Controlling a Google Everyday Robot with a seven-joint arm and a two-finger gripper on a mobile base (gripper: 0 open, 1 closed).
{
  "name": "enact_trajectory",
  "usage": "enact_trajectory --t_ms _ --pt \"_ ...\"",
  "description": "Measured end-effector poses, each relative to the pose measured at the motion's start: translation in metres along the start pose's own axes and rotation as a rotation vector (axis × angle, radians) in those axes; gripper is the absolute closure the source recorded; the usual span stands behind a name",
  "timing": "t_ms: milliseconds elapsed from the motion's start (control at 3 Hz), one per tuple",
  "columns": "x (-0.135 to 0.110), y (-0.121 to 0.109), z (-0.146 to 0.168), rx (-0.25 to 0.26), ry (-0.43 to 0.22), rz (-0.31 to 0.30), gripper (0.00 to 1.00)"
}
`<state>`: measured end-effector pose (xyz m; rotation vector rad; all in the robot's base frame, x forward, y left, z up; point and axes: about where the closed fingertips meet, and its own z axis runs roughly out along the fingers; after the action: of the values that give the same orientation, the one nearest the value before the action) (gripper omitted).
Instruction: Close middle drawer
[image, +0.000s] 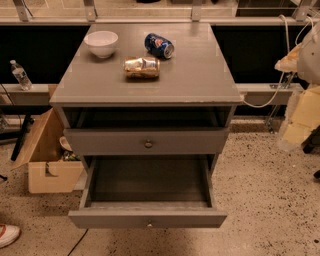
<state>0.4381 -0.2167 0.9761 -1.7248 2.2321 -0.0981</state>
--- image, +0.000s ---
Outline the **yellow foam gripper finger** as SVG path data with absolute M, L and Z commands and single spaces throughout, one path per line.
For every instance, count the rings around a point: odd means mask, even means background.
M 298 59 L 301 44 L 296 45 L 286 56 L 278 60 L 274 68 L 281 72 L 298 72 Z

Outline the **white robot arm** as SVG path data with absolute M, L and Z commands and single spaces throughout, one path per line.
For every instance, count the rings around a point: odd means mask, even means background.
M 294 72 L 309 84 L 320 84 L 320 23 L 317 22 L 286 56 L 274 66 L 278 71 Z

